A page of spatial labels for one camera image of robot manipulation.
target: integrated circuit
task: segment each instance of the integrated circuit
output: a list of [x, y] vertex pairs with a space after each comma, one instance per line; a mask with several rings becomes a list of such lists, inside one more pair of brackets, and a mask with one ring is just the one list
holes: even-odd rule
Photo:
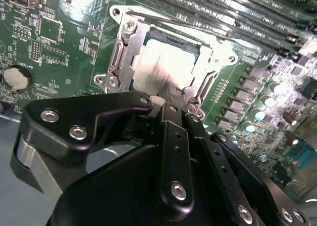
[[234, 92], [234, 96], [245, 102], [249, 102], [254, 99], [255, 95], [253, 93], [249, 93], [247, 91], [241, 90], [240, 88], [237, 88]]
[[225, 130], [230, 130], [232, 125], [230, 122], [226, 121], [226, 120], [223, 120], [223, 119], [219, 119], [217, 121], [217, 126], [219, 128], [222, 128], [222, 129], [225, 129]]
[[294, 75], [294, 76], [299, 76], [299, 74], [301, 74], [301, 72], [302, 72], [302, 69], [300, 68], [300, 67], [294, 67], [294, 69], [292, 70], [292, 75]]
[[269, 77], [269, 73], [265, 70], [262, 70], [258, 67], [252, 67], [249, 71], [249, 75], [254, 79], [267, 79]]
[[248, 89], [252, 92], [259, 91], [262, 88], [262, 84], [259, 82], [255, 82], [249, 78], [243, 77], [241, 79], [242, 87]]
[[47, 39], [53, 43], [60, 40], [62, 24], [59, 21], [42, 16], [40, 18], [39, 34], [41, 38]]
[[234, 109], [234, 110], [239, 111], [239, 112], [244, 111], [245, 108], [247, 107], [247, 105], [245, 103], [242, 103], [242, 102], [235, 100], [235, 99], [232, 99], [232, 98], [229, 99], [228, 106], [231, 109]]
[[317, 100], [317, 80], [310, 78], [309, 83], [301, 92], [301, 94], [312, 101]]
[[239, 116], [239, 114], [237, 112], [234, 112], [232, 110], [228, 110], [228, 109], [223, 109], [222, 110], [222, 115], [224, 118], [235, 122]]
[[264, 117], [263, 121], [269, 123], [269, 122], [272, 121], [272, 119], [273, 119], [272, 116], [266, 115], [266, 116]]

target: green circuit board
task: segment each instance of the green circuit board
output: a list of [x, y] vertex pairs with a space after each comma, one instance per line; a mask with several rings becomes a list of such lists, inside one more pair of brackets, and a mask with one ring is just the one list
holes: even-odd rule
[[[285, 41], [289, 33], [305, 40], [316, 39], [311, 30], [296, 26], [302, 19], [313, 22], [316, 14], [303, 12], [281, 0], [35, 0], [32, 7], [17, 2], [21, 1], [0, 0], [0, 73], [18, 64], [32, 73], [33, 83], [26, 91], [15, 93], [1, 78], [0, 98], [14, 104], [18, 113], [33, 100], [103, 93], [94, 83], [94, 76], [106, 73], [118, 32], [118, 24], [111, 18], [109, 8], [141, 5], [194, 26], [228, 28], [226, 30], [239, 37], [259, 44], [257, 50], [232, 44], [239, 61], [221, 70], [202, 110], [207, 114], [204, 119], [207, 131], [220, 130], [243, 139], [240, 147], [267, 173], [292, 149], [284, 138], [285, 130], [297, 131], [298, 125], [278, 127], [283, 121], [283, 112], [300, 111], [298, 123], [308, 116], [316, 116], [315, 102], [302, 98], [298, 90], [304, 88], [309, 77], [316, 78], [317, 57], [297, 64], [274, 52], [280, 47], [294, 48]], [[218, 121], [228, 99], [253, 67], [263, 70], [269, 67], [269, 78], [261, 81], [261, 89], [230, 129], [219, 127]], [[295, 76], [292, 72], [296, 67], [301, 73]], [[282, 80], [290, 87], [288, 95], [277, 100], [277, 107], [263, 108], [260, 97], [271, 95], [269, 83]], [[297, 98], [303, 99], [300, 106], [294, 104]], [[253, 108], [262, 108], [272, 121], [254, 121], [250, 114]], [[246, 133], [245, 121], [254, 123], [255, 133]], [[268, 137], [273, 141], [266, 142]], [[263, 154], [270, 161], [260, 161]]]

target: dimm slot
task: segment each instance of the dimm slot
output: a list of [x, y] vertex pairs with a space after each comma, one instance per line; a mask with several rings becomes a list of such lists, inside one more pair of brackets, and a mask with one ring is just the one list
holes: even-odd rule
[[[228, 4], [227, 0], [209, 0], [209, 1], [214, 2], [218, 5], [221, 5], [222, 7], [225, 7], [227, 9], [236, 11], [236, 9], [234, 9], [231, 5]], [[296, 22], [290, 21], [289, 19], [284, 18], [284, 16], [276, 15], [275, 13], [271, 12], [268, 9], [264, 11], [265, 8], [263, 6], [256, 5], [249, 1], [246, 2], [246, 0], [229, 0], [229, 1], [241, 4], [244, 9], [240, 9], [238, 11], [240, 12], [240, 14], [242, 14], [246, 18], [249, 18], [255, 22], [263, 24], [282, 34], [287, 35], [289, 33], [297, 32], [296, 28], [292, 28], [295, 26]], [[282, 26], [288, 27], [288, 30], [280, 28], [280, 26], [278, 26], [277, 23], [280, 23]]]
[[301, 12], [292, 9], [290, 7], [287, 7], [284, 3], [279, 2], [277, 0], [250, 0], [252, 2], [255, 2], [259, 5], [262, 5], [270, 10], [273, 10], [276, 13], [279, 13], [295, 22], [298, 22], [304, 14]]
[[255, 22], [259, 23], [260, 25], [265, 25], [265, 26], [267, 26], [268, 28], [270, 28], [272, 30], [272, 31], [267, 30], [266, 34], [267, 35], [271, 35], [272, 37], [275, 37], [276, 39], [284, 40], [286, 35], [289, 34], [288, 30], [283, 30], [283, 29], [281, 29], [281, 28], [279, 28], [279, 27], [277, 27], [275, 25], [264, 23], [261, 19], [258, 19], [258, 18], [254, 17], [254, 16], [251, 16], [248, 13], [239, 12], [239, 14], [238, 14], [238, 13], [236, 13], [235, 9], [232, 9], [228, 5], [224, 5], [223, 2], [220, 2], [218, 0], [211, 0], [211, 2], [205, 1], [204, 5], [201, 4], [201, 6], [206, 6], [206, 7], [210, 8], [210, 9], [213, 9], [213, 10], [219, 12], [219, 13], [227, 15], [227, 16], [233, 18], [233, 19], [236, 19], [236, 20], [238, 20], [240, 22], [243, 22], [243, 23], [249, 25], [250, 27], [253, 27], [254, 29], [259, 29], [259, 30], [263, 29], [261, 26], [255, 24]]
[[[166, 7], [166, 8], [170, 8], [172, 11], [174, 12], [183, 12], [185, 14], [189, 14], [189, 15], [192, 15], [193, 17], [197, 17], [197, 11], [196, 10], [192, 10], [191, 8], [184, 8], [182, 6], [179, 6], [178, 4], [176, 4], [174, 1], [175, 0], [149, 0], [153, 3], [156, 3], [158, 5], [162, 5], [163, 7]], [[279, 43], [276, 43], [276, 41], [271, 41], [269, 39], [264, 39], [264, 38], [260, 38], [256, 35], [253, 35], [252, 33], [246, 31], [246, 30], [241, 30], [235, 26], [229, 26], [227, 23], [224, 23], [222, 21], [220, 21], [219, 19], [216, 19], [214, 17], [211, 17], [211, 16], [205, 16], [203, 14], [201, 14], [200, 16], [200, 19], [204, 20], [205, 22], [207, 23], [210, 23], [210, 24], [217, 24], [219, 25], [220, 27], [222, 26], [225, 26], [226, 28], [228, 27], [230, 29], [230, 31], [232, 32], [235, 32], [237, 35], [240, 35], [242, 37], [245, 37], [245, 39], [249, 39], [249, 40], [252, 40], [252, 43], [257, 43], [259, 44], [260, 46], [265, 46], [266, 48], [269, 48], [273, 51], [277, 51], [279, 50], [279, 48], [282, 45], [281, 42]]]
[[[180, 6], [183, 6], [186, 9], [192, 10], [196, 13], [198, 13], [200, 16], [204, 16], [206, 18], [210, 18], [216, 22], [227, 24], [221, 20], [221, 18], [226, 18], [226, 16], [231, 17], [232, 19], [236, 20], [236, 14], [232, 11], [224, 10], [221, 7], [216, 7], [213, 5], [205, 6], [201, 4], [200, 0], [168, 0], [172, 2], [173, 4], [178, 4]], [[269, 45], [272, 45], [273, 43], [276, 46], [282, 46], [285, 40], [284, 36], [280, 36], [279, 34], [275, 34], [273, 32], [270, 32], [268, 30], [263, 30], [263, 27], [255, 25], [252, 22], [249, 22], [245, 20], [244, 18], [240, 18], [239, 27], [237, 28], [234, 25], [232, 27], [235, 27], [236, 29], [246, 32], [248, 35], [253, 36], [257, 39], [264, 39], [264, 42], [268, 42]]]

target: black metal arm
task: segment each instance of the black metal arm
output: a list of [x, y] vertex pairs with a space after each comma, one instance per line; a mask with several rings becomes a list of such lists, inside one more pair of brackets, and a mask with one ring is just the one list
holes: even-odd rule
[[[25, 108], [11, 167], [59, 198], [48, 225], [310, 225], [225, 135], [182, 111], [181, 92], [166, 92], [159, 108], [139, 92]], [[122, 143], [137, 147], [86, 173], [91, 152]]]

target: hole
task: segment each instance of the hole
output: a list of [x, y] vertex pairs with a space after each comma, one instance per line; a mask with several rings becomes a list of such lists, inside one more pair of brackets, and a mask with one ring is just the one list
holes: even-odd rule
[[180, 135], [179, 133], [175, 133], [177, 138], [182, 138], [182, 135]]
[[113, 9], [112, 14], [117, 17], [117, 16], [120, 15], [120, 10], [117, 9], [117, 8], [116, 8], [116, 9]]
[[222, 170], [224, 173], [227, 173], [227, 172], [228, 172], [227, 168], [225, 168], [224, 166], [221, 166], [221, 170]]
[[177, 153], [182, 153], [182, 149], [180, 147], [178, 147], [178, 146], [175, 146], [175, 151]]
[[273, 69], [273, 67], [272, 67], [271, 65], [268, 65], [268, 66], [266, 67], [266, 69], [267, 69], [268, 71], [271, 71], [271, 70]]
[[177, 108], [175, 106], [170, 106], [170, 109], [174, 112], [177, 112]]

